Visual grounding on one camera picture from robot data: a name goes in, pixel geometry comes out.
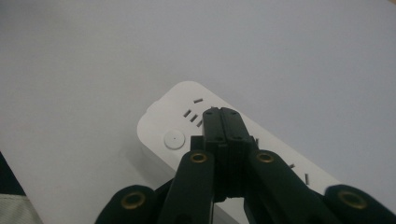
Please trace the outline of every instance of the power socket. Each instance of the power socket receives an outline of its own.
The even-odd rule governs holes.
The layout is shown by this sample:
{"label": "power socket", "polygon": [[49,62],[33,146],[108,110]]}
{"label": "power socket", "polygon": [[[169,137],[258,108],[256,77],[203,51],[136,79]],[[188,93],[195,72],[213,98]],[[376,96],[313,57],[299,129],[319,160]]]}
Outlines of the power socket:
{"label": "power socket", "polygon": [[[249,134],[256,138],[259,148],[278,154],[309,188],[323,194],[327,187],[340,184],[241,111],[192,81],[178,83],[148,108],[137,125],[137,135],[143,144],[145,160],[148,160],[143,163],[157,181],[163,182],[174,177],[181,157],[190,150],[191,136],[202,135],[202,114],[212,106],[238,111]],[[217,203],[214,222],[248,223],[243,199],[228,199],[224,203]]]}

